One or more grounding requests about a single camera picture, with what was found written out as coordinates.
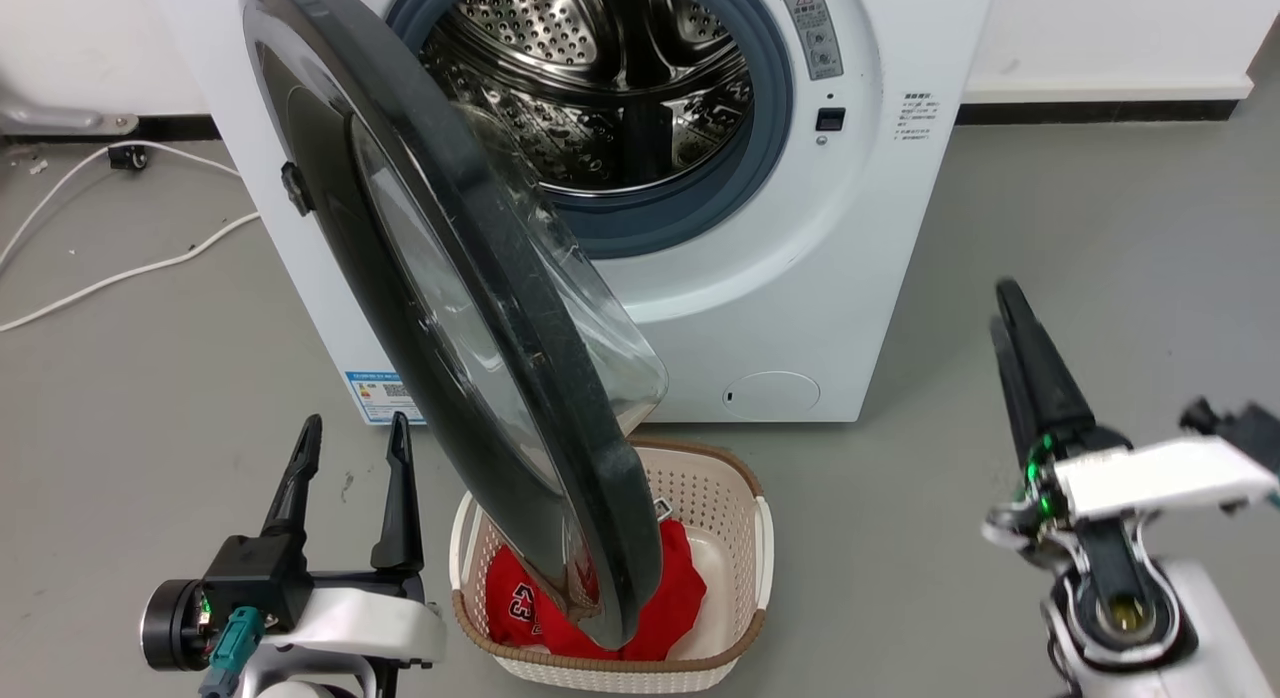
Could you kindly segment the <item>white front-load washing machine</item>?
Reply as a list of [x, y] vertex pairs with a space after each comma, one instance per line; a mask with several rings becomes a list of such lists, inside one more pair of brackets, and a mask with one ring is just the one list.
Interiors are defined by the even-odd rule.
[[[408, 47], [387, 23], [392, 0], [360, 1]], [[787, 47], [794, 108], [762, 190], [669, 250], [595, 259], [579, 243], [666, 366], [654, 423], [746, 423], [722, 394], [763, 371], [819, 386], [804, 423], [858, 419], [992, 4], [826, 0], [844, 74], [810, 79], [785, 4], [763, 1]], [[285, 195], [239, 0], [157, 5], [347, 391], [344, 371], [396, 373], [317, 223]], [[814, 131], [820, 108], [847, 109], [841, 132]]]

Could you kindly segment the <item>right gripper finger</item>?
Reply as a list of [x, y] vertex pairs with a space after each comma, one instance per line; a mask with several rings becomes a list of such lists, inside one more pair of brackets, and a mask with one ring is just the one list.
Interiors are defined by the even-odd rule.
[[989, 320], [989, 337], [995, 348], [998, 379], [1018, 464], [1020, 470], [1025, 470], [1030, 462], [1030, 452], [1041, 438], [1036, 426], [1034, 405], [1027, 388], [1021, 361], [1001, 318]]
[[1085, 397], [1018, 282], [1000, 279], [996, 302], [1021, 361], [1039, 437], [1093, 426]]

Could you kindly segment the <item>right gripper body white green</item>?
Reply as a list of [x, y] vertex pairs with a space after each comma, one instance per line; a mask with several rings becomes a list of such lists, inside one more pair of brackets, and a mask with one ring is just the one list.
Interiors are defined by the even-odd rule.
[[1199, 400], [1180, 425], [1187, 434], [1170, 441], [1065, 459], [1041, 439], [1021, 492], [986, 515], [984, 538], [1048, 571], [1137, 567], [1140, 529], [1157, 514], [1280, 501], [1280, 416], [1257, 403], [1215, 414]]

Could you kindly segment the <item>red jersey garment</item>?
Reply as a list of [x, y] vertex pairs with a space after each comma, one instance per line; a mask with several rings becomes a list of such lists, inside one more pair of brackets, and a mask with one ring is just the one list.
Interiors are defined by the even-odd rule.
[[521, 649], [581, 660], [663, 661], [689, 634], [700, 613], [707, 584], [692, 561], [689, 535], [675, 520], [660, 524], [660, 585], [643, 607], [635, 637], [618, 651], [595, 644], [572, 625], [529, 576], [508, 546], [492, 560], [485, 580], [488, 637]]

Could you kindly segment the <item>round white filter cover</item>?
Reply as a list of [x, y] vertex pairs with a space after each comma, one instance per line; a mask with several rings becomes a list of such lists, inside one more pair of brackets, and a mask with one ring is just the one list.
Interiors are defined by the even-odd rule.
[[722, 394], [724, 409], [748, 423], [803, 423], [819, 401], [819, 386], [790, 371], [741, 377]]

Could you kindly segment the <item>grey metal floor bracket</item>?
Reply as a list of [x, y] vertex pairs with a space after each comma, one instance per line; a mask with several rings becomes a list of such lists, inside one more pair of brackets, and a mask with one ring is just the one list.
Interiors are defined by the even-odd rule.
[[140, 126], [129, 113], [51, 106], [33, 102], [0, 76], [0, 136], [5, 137], [114, 137], [127, 136]]

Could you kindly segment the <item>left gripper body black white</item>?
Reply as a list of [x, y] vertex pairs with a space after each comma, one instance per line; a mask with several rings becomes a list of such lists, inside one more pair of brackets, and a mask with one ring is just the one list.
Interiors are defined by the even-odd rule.
[[385, 534], [371, 567], [310, 572], [300, 537], [230, 537], [198, 579], [164, 581], [140, 620], [159, 672], [215, 671], [218, 643], [246, 637], [221, 669], [241, 672], [397, 672], [445, 658], [440, 610], [422, 593], [422, 546]]

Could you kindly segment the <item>grey-blue rubber door gasket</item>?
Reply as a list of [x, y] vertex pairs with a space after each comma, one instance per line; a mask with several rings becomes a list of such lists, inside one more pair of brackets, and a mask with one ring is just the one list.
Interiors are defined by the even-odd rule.
[[[392, 0], [388, 26], [416, 54], [460, 0]], [[718, 15], [746, 59], [753, 85], [751, 117], [730, 149], [704, 168], [655, 190], [594, 199], [561, 195], [544, 188], [513, 134], [506, 129], [541, 192], [595, 259], [625, 259], [669, 250], [718, 227], [754, 197], [783, 152], [794, 108], [794, 70], [782, 32], [763, 0], [698, 0]]]

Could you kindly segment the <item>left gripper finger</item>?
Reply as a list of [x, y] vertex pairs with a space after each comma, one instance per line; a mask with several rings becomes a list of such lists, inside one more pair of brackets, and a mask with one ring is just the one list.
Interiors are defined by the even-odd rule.
[[381, 532], [371, 551], [378, 572], [420, 572], [424, 567], [422, 529], [410, 420], [394, 412], [387, 447], [390, 469]]
[[262, 537], [302, 537], [310, 483], [319, 470], [323, 418], [307, 416], [262, 524]]

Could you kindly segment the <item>grey warning sticker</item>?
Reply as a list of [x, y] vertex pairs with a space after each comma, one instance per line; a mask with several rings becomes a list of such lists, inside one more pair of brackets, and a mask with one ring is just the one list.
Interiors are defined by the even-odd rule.
[[782, 0], [803, 47], [810, 79], [833, 79], [844, 74], [831, 10], [826, 0]]

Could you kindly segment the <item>black round glass washer door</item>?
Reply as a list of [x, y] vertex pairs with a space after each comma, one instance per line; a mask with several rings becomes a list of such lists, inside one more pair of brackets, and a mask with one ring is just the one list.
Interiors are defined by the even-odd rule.
[[449, 101], [360, 0], [239, 0], [312, 218], [410, 398], [535, 583], [608, 651], [660, 584], [630, 433], [666, 366], [499, 120]]

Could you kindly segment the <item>cream laundry basket brown rim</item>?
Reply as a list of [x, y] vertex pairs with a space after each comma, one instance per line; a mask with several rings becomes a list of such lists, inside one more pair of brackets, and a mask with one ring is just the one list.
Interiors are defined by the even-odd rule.
[[762, 633], [774, 574], [774, 525], [756, 475], [714, 446], [636, 439], [634, 447], [654, 497], [667, 501], [687, 529], [692, 562], [708, 587], [696, 622], [666, 661], [567, 658], [490, 640], [486, 572], [504, 538], [465, 494], [451, 535], [452, 607], [461, 631], [513, 676], [623, 695], [703, 692], [727, 678]]

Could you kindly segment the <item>perforated steel washer drum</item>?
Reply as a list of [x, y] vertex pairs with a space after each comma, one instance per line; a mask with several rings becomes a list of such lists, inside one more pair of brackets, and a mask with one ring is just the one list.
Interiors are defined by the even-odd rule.
[[726, 154], [753, 114], [730, 29], [698, 0], [460, 0], [420, 60], [513, 134], [544, 188], [655, 190]]

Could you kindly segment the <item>blue white energy label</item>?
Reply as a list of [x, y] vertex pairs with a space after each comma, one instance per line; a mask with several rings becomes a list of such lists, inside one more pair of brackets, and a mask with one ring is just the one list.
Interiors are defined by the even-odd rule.
[[349, 392], [367, 425], [390, 425], [397, 414], [403, 414], [412, 425], [425, 424], [397, 373], [344, 371], [344, 375]]

